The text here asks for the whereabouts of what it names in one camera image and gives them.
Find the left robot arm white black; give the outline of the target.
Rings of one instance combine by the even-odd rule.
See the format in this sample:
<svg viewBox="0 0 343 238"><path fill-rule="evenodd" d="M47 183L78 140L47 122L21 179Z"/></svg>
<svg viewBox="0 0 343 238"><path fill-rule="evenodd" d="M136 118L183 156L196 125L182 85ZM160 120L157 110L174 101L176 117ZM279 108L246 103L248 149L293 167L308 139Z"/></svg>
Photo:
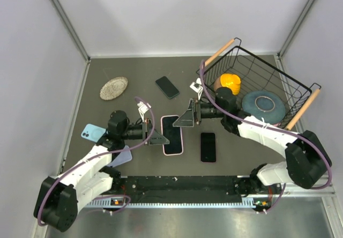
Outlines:
<svg viewBox="0 0 343 238"><path fill-rule="evenodd" d="M118 192L122 181L114 161L132 152L126 140L140 140L136 148L169 144L169 139L156 131L154 118L132 124L124 111L112 112L106 130L90 152L66 172L42 182L33 213L38 225L64 232L91 201L107 191Z"/></svg>

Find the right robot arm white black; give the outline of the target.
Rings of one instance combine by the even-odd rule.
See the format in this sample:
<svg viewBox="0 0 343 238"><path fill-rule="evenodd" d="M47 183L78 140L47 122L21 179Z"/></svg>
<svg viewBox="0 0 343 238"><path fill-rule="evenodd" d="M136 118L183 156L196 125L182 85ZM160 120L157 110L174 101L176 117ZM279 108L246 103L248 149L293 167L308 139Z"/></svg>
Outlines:
<svg viewBox="0 0 343 238"><path fill-rule="evenodd" d="M331 172L332 161L315 133L291 132L264 123L239 110L236 96L226 87L219 88L208 103L191 99L187 111L173 126L193 127L206 118L220 118L228 132L258 142L283 157L280 163L262 164L252 171L250 186L257 193L277 183L314 189L315 183Z"/></svg>

